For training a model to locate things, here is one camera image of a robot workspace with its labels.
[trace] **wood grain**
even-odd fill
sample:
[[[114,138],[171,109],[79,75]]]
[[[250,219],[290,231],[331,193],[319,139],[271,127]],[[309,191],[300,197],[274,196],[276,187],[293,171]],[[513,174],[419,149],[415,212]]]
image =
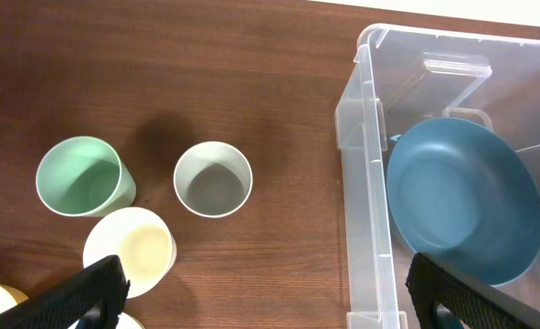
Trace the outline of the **wood grain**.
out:
[[[540,38],[540,28],[290,1],[0,1],[0,283],[40,293],[81,267],[97,218],[39,202],[37,164],[74,135],[113,145],[175,266],[126,312],[155,328],[345,328],[350,309],[334,108],[376,22]],[[254,187],[198,218],[171,173],[231,143]]]

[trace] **cup rim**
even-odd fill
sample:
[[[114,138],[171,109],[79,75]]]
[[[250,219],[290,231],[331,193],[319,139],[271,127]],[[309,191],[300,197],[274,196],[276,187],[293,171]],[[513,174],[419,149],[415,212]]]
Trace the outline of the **cup rim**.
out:
[[[113,188],[113,191],[111,192],[111,195],[102,204],[96,206],[95,208],[93,208],[93,209],[91,209],[89,211],[83,212],[83,213],[69,214],[69,213],[64,213],[64,212],[56,210],[55,208],[51,207],[44,200],[44,198],[40,194],[40,187],[38,185],[38,177],[39,177],[39,174],[40,174],[40,167],[42,166],[44,161],[47,159],[48,155],[51,154],[53,151],[55,151],[55,149],[60,147],[62,144],[66,143],[66,142],[70,142],[70,141],[75,140],[75,139],[91,139],[91,140],[95,140],[97,142],[105,144],[115,154],[115,158],[117,159],[117,165],[118,165],[120,173],[119,173],[119,177],[117,179],[117,185]],[[120,184],[122,183],[122,174],[123,174],[122,159],[117,154],[117,151],[115,151],[113,146],[111,146],[109,143],[107,143],[107,142],[105,142],[102,139],[97,138],[97,137],[93,137],[93,136],[74,136],[74,137],[67,138],[66,140],[64,140],[64,141],[62,141],[60,143],[57,143],[56,145],[52,146],[52,148],[50,150],[48,150],[48,152],[46,154],[44,154],[44,156],[42,157],[42,160],[40,160],[40,163],[38,164],[38,169],[36,170],[36,192],[38,194],[38,198],[40,199],[40,201],[42,201],[44,206],[46,206],[48,209],[50,209],[50,211],[52,211],[52,212],[54,212],[56,214],[59,214],[61,216],[65,216],[65,217],[85,217],[85,216],[88,216],[88,215],[92,215],[93,213],[96,213],[97,211],[103,209],[105,206],[109,205],[109,203],[113,200],[113,197],[115,196],[115,193],[117,192],[118,188],[120,187]]]
[[[99,228],[101,228],[102,226],[108,225],[109,222],[111,222],[113,220],[116,220],[117,215],[119,215],[117,213],[121,213],[121,212],[130,210],[130,209],[139,209],[140,211],[147,212],[147,213],[150,214],[150,216],[153,216],[154,218],[157,218],[159,220],[158,223],[162,224],[162,228],[165,228],[166,236],[168,237],[168,242],[170,244],[170,256],[168,257],[168,260],[167,260],[167,263],[166,263],[166,266],[165,266],[165,270],[160,275],[158,275],[157,280],[154,280],[154,284],[152,284],[150,286],[150,288],[148,288],[144,292],[140,292],[140,293],[135,294],[135,295],[130,295],[129,292],[128,292],[127,299],[131,299],[131,298],[141,296],[141,295],[149,292],[151,289],[153,289],[158,284],[158,282],[160,282],[162,280],[162,278],[168,273],[168,271],[170,271],[170,269],[172,269],[172,266],[175,263],[176,255],[177,255],[175,239],[172,236],[172,232],[170,232],[170,228],[168,228],[168,226],[166,225],[166,223],[164,222],[164,220],[161,217],[159,217],[152,210],[149,210],[149,209],[146,209],[146,208],[143,208],[143,207],[125,207],[125,208],[115,210],[115,211],[111,212],[109,215],[102,218],[97,224],[95,224],[93,229],[90,231],[89,235],[87,236],[87,239],[85,240],[85,245],[83,246],[83,254],[82,254],[83,268],[87,268],[88,266],[92,265],[95,261],[97,261],[97,260],[95,260],[95,261],[93,261],[91,263],[87,263],[87,261],[86,261],[86,259],[88,260],[89,257],[90,257],[89,256],[90,250],[88,249],[88,246],[89,246],[89,241],[91,240],[91,238],[94,238],[94,236],[98,234],[97,231],[99,230]],[[106,253],[105,255],[103,255],[101,257],[101,259],[103,257],[107,257],[109,255],[110,255],[110,253]]]
[[[195,148],[199,147],[199,146],[202,146],[204,144],[209,144],[209,143],[214,143],[214,144],[222,144],[223,146],[228,146],[230,149],[234,150],[234,151],[237,151],[237,153],[243,158],[243,160],[245,160],[245,163],[247,164],[248,166],[248,171],[249,171],[249,188],[248,188],[248,193],[245,195],[245,197],[243,198],[243,201],[241,201],[241,203],[235,207],[234,209],[232,209],[231,211],[228,211],[226,213],[223,213],[223,214],[219,214],[219,215],[207,215],[207,214],[203,214],[203,213],[200,213],[196,210],[194,210],[193,208],[189,207],[185,201],[180,197],[180,194],[178,193],[178,188],[176,187],[176,172],[178,170],[178,166],[180,165],[180,163],[183,161],[183,159]],[[248,161],[248,158],[235,146],[229,144],[229,143],[224,143],[224,142],[219,142],[219,141],[208,141],[208,142],[202,142],[202,143],[198,143],[198,144],[195,144],[193,146],[191,146],[188,150],[186,150],[181,156],[180,158],[178,159],[178,161],[176,162],[176,166],[175,166],[175,170],[174,170],[174,173],[173,173],[173,177],[174,177],[174,186],[175,186],[175,193],[176,193],[176,197],[178,198],[178,200],[180,200],[180,203],[182,203],[183,206],[185,206],[186,209],[188,209],[190,212],[192,212],[193,214],[195,215],[198,215],[200,217],[204,217],[204,218],[223,218],[223,217],[227,217],[233,213],[235,213],[236,211],[240,210],[241,207],[243,207],[243,205],[245,205],[245,202],[249,199],[249,195],[251,194],[251,190],[253,189],[253,171],[251,170],[251,165],[249,164],[249,161]]]

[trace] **storage box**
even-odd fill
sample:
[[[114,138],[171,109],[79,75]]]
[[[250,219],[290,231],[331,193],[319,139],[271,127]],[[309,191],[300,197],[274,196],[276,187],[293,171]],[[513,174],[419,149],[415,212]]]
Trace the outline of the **storage box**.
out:
[[[394,140],[433,117],[461,117],[501,136],[540,190],[540,41],[377,24],[357,42],[336,108],[344,179],[348,327],[419,328],[405,281],[412,254],[390,235],[385,169]],[[540,310],[540,253],[499,287]]]

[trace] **blue bowl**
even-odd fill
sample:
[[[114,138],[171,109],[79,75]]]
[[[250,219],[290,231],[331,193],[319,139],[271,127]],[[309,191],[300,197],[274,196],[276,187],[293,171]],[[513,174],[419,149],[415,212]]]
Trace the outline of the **blue bowl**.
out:
[[[479,124],[416,124],[397,142],[386,184],[395,230],[412,251],[493,286],[517,279],[535,261],[539,191],[515,151]]]

